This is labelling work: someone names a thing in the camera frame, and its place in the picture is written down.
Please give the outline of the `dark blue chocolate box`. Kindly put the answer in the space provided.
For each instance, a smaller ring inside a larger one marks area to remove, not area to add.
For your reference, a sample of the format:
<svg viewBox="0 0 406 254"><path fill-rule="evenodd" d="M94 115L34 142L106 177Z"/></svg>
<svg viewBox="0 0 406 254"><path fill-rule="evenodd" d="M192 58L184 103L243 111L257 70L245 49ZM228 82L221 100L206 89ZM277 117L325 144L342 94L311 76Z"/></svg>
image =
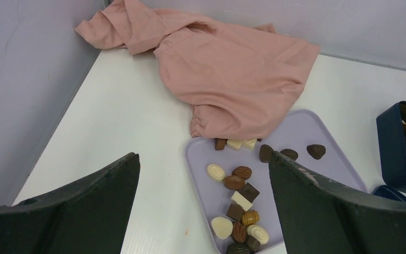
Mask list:
<svg viewBox="0 0 406 254"><path fill-rule="evenodd" d="M376 125L383 180L406 193L406 101L380 114Z"/></svg>

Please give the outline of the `lilac plastic tray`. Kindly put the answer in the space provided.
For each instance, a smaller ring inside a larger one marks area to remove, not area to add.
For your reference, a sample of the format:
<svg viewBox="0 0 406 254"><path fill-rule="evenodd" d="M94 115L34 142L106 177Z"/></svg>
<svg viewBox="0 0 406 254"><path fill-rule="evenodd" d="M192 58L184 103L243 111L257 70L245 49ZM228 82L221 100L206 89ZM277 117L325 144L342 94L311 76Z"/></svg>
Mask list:
<svg viewBox="0 0 406 254"><path fill-rule="evenodd" d="M288 113L283 122L263 139L262 143L268 144L276 151L293 149L299 154L297 163L304 167L351 188L367 191L365 183L323 121L310 110L296 110ZM269 242L259 250L260 253L265 253L283 244L284 238L270 184L268 165L259 160L262 143L256 143L252 151L245 148L239 150L225 148L216 151L214 140L195 138L186 145L184 156L207 225L211 225L213 218L226 215L231 204L230 198L234 193L223 183L212 180L207 175L207 166L217 164L227 175L230 175L237 166L248 166L252 169L252 176L248 183L260 192L252 208L259 212L261 218L259 225L265 228L270 237ZM307 153L306 147L311 144L321 144L326 147L326 154L320 160L314 159Z"/></svg>

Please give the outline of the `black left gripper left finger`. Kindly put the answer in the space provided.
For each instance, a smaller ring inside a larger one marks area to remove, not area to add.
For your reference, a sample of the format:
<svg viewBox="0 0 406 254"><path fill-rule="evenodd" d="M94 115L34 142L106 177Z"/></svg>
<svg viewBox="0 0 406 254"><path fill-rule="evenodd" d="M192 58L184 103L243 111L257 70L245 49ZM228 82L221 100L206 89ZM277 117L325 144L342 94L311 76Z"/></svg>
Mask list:
<svg viewBox="0 0 406 254"><path fill-rule="evenodd" d="M140 169L131 152L48 193L0 206L0 253L120 253Z"/></svg>

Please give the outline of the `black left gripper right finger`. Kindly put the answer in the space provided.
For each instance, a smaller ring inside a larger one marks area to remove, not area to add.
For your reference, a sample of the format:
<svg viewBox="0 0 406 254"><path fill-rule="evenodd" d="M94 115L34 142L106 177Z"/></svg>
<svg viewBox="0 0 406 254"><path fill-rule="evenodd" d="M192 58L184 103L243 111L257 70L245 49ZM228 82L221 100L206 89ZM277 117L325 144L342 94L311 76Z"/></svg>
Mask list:
<svg viewBox="0 0 406 254"><path fill-rule="evenodd" d="M348 187L277 151L269 175L287 253L406 253L406 203Z"/></svg>

